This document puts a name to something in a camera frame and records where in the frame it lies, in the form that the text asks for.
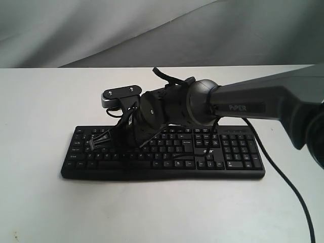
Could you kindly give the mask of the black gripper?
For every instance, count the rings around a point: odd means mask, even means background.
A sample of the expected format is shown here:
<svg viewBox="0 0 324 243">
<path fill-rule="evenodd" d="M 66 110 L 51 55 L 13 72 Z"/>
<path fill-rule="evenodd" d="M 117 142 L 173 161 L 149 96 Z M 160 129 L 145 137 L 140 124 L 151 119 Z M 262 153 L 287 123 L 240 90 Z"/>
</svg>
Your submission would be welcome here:
<svg viewBox="0 0 324 243">
<path fill-rule="evenodd" d="M 102 148 L 139 148 L 162 130 L 162 108 L 134 107 L 119 116 L 118 123 L 107 133 L 91 135 L 86 142 L 89 150 Z"/>
</svg>

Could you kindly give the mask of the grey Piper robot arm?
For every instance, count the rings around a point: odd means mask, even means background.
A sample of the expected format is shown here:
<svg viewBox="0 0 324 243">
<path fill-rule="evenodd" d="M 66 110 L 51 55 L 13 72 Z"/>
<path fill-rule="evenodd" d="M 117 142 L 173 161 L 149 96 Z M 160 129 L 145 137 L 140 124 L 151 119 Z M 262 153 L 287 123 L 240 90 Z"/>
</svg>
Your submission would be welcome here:
<svg viewBox="0 0 324 243">
<path fill-rule="evenodd" d="M 144 146 L 168 125 L 212 126 L 223 117 L 278 120 L 293 146 L 306 146 L 323 166 L 323 65 L 229 85 L 209 79 L 181 80 L 154 68 L 167 83 L 142 93 L 139 86 L 106 90 L 102 106 L 121 110 L 115 126 L 92 138 L 92 150 L 128 151 Z"/>
</svg>

